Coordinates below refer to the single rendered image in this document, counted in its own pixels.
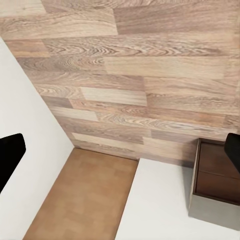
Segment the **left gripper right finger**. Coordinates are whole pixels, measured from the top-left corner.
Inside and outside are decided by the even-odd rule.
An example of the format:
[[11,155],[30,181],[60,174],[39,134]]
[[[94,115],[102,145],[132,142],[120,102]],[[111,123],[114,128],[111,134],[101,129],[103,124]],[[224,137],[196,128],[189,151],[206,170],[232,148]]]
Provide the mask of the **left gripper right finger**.
[[240,173],[240,135],[229,133],[225,141],[224,150]]

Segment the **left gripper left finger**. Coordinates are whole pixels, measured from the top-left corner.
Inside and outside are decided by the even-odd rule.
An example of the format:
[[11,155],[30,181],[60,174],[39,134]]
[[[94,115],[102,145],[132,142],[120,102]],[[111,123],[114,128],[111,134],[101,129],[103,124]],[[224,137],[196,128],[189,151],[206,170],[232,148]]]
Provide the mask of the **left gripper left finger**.
[[26,152],[21,133],[0,138],[0,193]]

